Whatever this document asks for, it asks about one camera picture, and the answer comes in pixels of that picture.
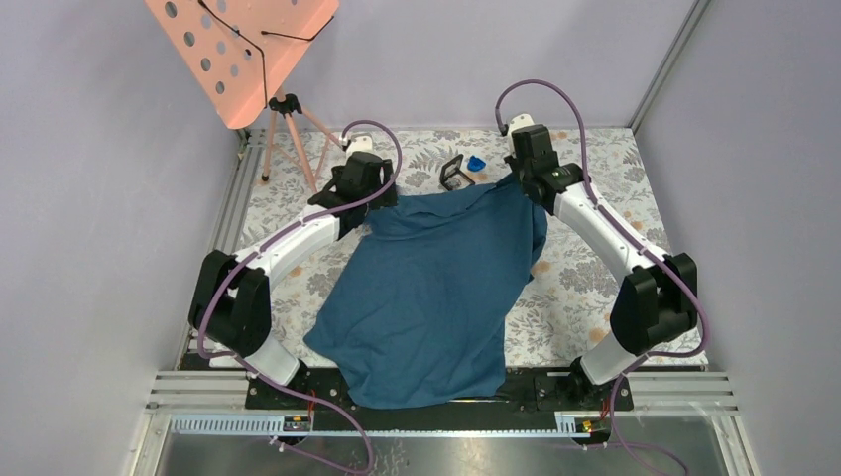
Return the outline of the pink music stand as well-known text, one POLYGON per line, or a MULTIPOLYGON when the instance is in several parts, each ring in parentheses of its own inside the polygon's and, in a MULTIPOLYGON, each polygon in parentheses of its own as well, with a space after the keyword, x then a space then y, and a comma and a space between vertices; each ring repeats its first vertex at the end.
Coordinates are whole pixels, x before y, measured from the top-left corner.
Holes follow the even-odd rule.
POLYGON ((315 190, 323 164, 310 162, 296 115, 322 132, 325 144, 339 140, 286 91, 285 81, 333 21, 338 2, 146 0, 145 4, 227 128, 244 129, 263 111, 272 124, 285 121, 306 183, 315 190))

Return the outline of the floral patterned table mat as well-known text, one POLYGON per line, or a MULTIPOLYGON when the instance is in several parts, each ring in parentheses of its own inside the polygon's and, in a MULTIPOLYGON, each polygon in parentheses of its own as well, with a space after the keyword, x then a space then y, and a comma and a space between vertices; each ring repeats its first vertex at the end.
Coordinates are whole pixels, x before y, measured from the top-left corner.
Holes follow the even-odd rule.
MULTIPOLYGON (((644 238, 663 248, 668 239, 633 133, 594 128, 579 133, 555 130, 554 148, 563 163, 586 161, 604 198, 644 238)), ((506 141, 493 130, 406 130, 394 138, 373 135, 376 149, 404 153, 399 189, 405 194, 438 193, 438 174, 462 156, 484 162, 473 174, 478 183, 507 172, 506 141)), ((245 148, 239 200, 228 238, 235 249, 253 245, 287 224, 310 196, 289 135, 269 137, 258 130, 245 148)), ((276 337, 310 367, 328 360, 304 344, 317 312, 355 250, 359 234, 323 249, 294 268, 273 293, 276 337)), ((548 224, 546 244, 526 286, 506 319, 505 358, 517 367, 561 366, 594 347, 608 332, 617 282, 602 261, 567 226, 548 224)))

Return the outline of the small blue brooch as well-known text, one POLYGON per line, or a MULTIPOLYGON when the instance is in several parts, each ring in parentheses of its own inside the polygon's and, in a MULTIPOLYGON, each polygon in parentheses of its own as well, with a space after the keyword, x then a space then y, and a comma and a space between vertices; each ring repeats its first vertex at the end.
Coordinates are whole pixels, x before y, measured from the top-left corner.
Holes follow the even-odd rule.
POLYGON ((476 157, 475 155, 471 155, 469 157, 468 163, 467 163, 467 169, 470 172, 478 173, 480 171, 483 171, 486 167, 487 167, 486 162, 484 160, 482 160, 481 158, 476 157))

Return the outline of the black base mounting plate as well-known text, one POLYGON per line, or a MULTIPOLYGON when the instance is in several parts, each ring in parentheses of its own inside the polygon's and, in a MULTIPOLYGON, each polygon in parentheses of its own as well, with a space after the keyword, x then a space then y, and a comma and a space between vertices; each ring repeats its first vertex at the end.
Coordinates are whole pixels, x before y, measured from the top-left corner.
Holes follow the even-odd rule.
POLYGON ((618 392, 610 383, 600 386, 586 384, 571 377, 565 367, 514 367, 506 371, 504 384, 492 397, 457 398, 446 404, 407 410, 373 410, 355 402, 349 386, 336 368, 310 368, 294 377, 291 387, 298 393, 308 393, 318 403, 290 396, 278 391, 259 378, 250 381, 245 407, 249 411, 280 412, 312 418, 337 415, 353 426, 365 421, 397 420, 415 425, 422 421, 434 423, 457 420, 473 426, 489 425, 493 421, 521 421, 527 415, 549 416, 558 412, 575 417, 591 434, 609 429, 609 412, 629 412, 634 407, 628 383, 618 392))

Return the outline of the blue shirt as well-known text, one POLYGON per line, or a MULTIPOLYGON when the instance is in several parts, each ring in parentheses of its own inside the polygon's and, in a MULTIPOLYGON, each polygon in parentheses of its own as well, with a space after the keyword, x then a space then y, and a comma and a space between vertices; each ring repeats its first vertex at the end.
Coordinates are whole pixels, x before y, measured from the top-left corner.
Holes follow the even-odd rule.
POLYGON ((506 377, 505 320, 544 247, 545 212, 508 176, 403 196, 367 225, 304 343, 363 407, 493 396, 506 377))

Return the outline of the black square brooch box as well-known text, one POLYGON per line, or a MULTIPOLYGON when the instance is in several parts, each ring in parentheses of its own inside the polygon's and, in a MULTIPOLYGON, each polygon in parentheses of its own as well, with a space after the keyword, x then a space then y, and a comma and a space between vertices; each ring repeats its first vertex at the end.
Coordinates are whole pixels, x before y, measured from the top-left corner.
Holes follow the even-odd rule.
POLYGON ((438 181, 446 191, 464 189, 475 184, 474 179, 462 170, 463 160, 464 155, 458 154, 442 165, 438 181))

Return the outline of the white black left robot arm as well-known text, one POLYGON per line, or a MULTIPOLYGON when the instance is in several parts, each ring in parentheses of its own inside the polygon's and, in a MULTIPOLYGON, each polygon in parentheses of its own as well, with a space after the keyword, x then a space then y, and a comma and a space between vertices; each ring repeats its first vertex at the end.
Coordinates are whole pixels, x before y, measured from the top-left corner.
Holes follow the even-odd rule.
POLYGON ((271 380, 270 395, 286 408, 306 398, 301 361, 272 334, 271 292, 312 254, 341 240, 372 210, 397 203, 392 161, 352 152, 300 215, 264 241, 235 254, 214 250, 203 260, 187 320, 222 345, 220 357, 245 362, 271 380))

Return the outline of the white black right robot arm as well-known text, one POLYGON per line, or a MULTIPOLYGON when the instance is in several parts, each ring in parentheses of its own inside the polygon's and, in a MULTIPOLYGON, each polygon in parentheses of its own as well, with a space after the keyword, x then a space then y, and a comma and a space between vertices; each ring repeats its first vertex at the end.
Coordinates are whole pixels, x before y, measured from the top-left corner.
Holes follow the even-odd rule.
POLYGON ((524 194, 569 226, 602 260, 619 285, 611 310, 611 331, 574 365, 568 393, 592 409, 614 380, 653 347, 689 332, 697 311, 689 299, 697 269, 685 254, 671 256, 628 224, 607 203, 577 164, 562 165, 543 124, 528 114, 505 129, 505 161, 524 194))

